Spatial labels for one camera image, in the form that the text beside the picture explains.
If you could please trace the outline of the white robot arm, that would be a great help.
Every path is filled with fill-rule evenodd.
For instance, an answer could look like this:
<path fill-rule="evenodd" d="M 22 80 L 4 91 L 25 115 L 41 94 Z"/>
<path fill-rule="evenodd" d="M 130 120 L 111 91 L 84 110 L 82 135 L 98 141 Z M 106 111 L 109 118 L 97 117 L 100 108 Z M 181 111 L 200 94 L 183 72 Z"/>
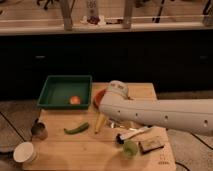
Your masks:
<path fill-rule="evenodd" d="M 128 86 L 111 81 L 99 110 L 109 118 L 213 136 L 213 99 L 130 100 Z"/>

